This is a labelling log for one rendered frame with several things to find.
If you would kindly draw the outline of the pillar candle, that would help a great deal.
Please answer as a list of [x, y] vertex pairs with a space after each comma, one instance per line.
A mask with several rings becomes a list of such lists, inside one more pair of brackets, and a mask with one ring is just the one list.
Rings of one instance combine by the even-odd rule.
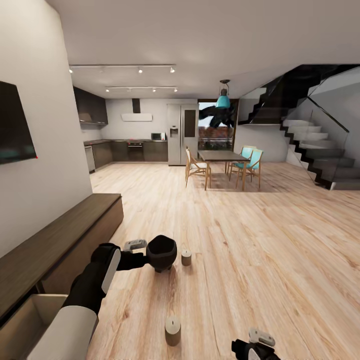
[[192, 263], [192, 253], [190, 250], [185, 249], [181, 253], [181, 263], [183, 266], [188, 267]]
[[170, 316], [165, 322], [165, 340], [171, 347], [177, 346], [181, 340], [181, 321], [176, 316]]

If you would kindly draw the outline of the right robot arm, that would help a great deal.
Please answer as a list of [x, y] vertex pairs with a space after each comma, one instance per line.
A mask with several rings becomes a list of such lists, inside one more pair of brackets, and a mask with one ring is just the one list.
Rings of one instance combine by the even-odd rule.
[[248, 342], [238, 338], [232, 341], [231, 350], [235, 352], [237, 360], [281, 360], [273, 349], [276, 341], [271, 334], [250, 327], [248, 335]]

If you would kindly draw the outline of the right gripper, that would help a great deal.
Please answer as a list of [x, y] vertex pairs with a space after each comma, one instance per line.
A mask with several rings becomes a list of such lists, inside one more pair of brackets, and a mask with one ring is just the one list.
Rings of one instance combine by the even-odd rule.
[[231, 350], [235, 352], [237, 360], [249, 360], [250, 349], [255, 346], [253, 343], [245, 342], [237, 338], [236, 341], [232, 341]]

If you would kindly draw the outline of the cauldron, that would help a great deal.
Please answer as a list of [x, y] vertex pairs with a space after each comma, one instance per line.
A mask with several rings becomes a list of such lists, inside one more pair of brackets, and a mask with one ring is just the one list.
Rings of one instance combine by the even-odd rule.
[[150, 265], [160, 274], [163, 270], [171, 269], [177, 252], [176, 241], [165, 235], [156, 236], [146, 246], [146, 256], [151, 259]]

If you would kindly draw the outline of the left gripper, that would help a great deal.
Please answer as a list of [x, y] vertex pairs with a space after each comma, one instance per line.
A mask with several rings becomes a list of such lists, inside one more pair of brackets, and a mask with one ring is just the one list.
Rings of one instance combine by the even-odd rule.
[[150, 264], [152, 262], [151, 258], [148, 257], [148, 255], [144, 256], [143, 252], [126, 253], [128, 255], [128, 260], [125, 266], [120, 269], [120, 271], [129, 271], [131, 269], [142, 268], [144, 264]]

